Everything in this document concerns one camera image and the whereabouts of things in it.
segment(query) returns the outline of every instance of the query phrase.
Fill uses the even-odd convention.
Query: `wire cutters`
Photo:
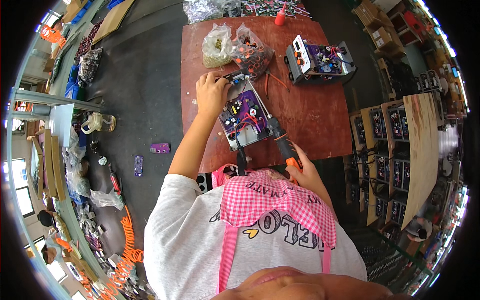
[[[288,89],[287,85],[285,83],[283,83],[280,79],[278,79],[275,75],[271,74],[270,70],[267,68],[265,70],[265,95],[266,95],[267,99],[268,99],[268,77],[269,77],[269,75],[272,76],[278,82],[280,82],[280,84],[283,85],[287,89],[287,91],[290,93],[290,90]]]

